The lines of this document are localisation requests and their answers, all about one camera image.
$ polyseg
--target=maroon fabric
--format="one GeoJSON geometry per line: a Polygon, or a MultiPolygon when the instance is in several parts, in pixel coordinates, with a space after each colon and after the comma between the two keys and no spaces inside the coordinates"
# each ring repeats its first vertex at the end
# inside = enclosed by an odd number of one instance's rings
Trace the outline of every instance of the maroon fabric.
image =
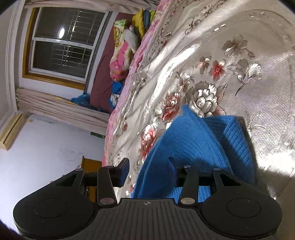
{"type": "MultiPolygon", "coordinates": [[[[130,23],[132,22],[132,17],[132,14],[119,12],[116,20],[127,19],[127,25],[130,25],[130,23]]],[[[90,104],[108,113],[111,113],[113,111],[109,103],[109,99],[112,94],[113,84],[113,80],[110,76],[109,64],[114,54],[114,49],[114,32],[113,30],[111,30],[96,71],[93,87],[90,94],[90,104]]]]}

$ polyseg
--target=blue sweater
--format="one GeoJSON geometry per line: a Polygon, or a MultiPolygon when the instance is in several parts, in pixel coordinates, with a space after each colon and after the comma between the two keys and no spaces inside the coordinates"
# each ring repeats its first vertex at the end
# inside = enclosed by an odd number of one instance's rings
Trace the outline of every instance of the blue sweater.
{"type": "MultiPolygon", "coordinates": [[[[254,164],[234,116],[199,118],[188,106],[149,152],[132,193],[133,198],[178,198],[176,169],[191,165],[202,172],[222,168],[240,180],[254,184],[254,164]]],[[[208,187],[199,187],[199,202],[210,196],[208,187]]]]}

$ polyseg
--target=yellow pillow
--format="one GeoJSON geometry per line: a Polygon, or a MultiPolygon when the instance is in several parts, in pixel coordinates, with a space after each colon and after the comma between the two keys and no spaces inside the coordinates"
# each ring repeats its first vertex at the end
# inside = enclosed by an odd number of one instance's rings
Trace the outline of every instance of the yellow pillow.
{"type": "Polygon", "coordinates": [[[135,34],[142,40],[145,35],[145,28],[143,26],[143,9],[132,17],[132,26],[134,26],[135,34]]]}
{"type": "Polygon", "coordinates": [[[153,10],[150,12],[150,24],[152,23],[152,20],[154,19],[155,14],[156,14],[156,10],[153,10]]]}

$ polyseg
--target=beige curtain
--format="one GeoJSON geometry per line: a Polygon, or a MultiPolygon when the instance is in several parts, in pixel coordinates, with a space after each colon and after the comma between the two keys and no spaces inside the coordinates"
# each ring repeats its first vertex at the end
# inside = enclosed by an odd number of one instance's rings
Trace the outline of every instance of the beige curtain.
{"type": "Polygon", "coordinates": [[[25,7],[73,7],[136,14],[142,8],[156,10],[158,2],[159,0],[26,0],[25,7]]]}
{"type": "Polygon", "coordinates": [[[54,95],[24,88],[17,89],[17,102],[19,110],[106,135],[109,114],[81,107],[54,95]]]}

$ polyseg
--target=bed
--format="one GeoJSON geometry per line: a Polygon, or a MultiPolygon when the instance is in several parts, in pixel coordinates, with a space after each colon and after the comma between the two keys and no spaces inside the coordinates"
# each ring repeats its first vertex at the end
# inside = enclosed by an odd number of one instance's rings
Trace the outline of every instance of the bed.
{"type": "Polygon", "coordinates": [[[235,115],[257,163],[257,187],[295,208],[295,18],[278,0],[162,0],[110,116],[103,165],[130,159],[129,197],[149,150],[188,104],[200,117],[235,115]]]}

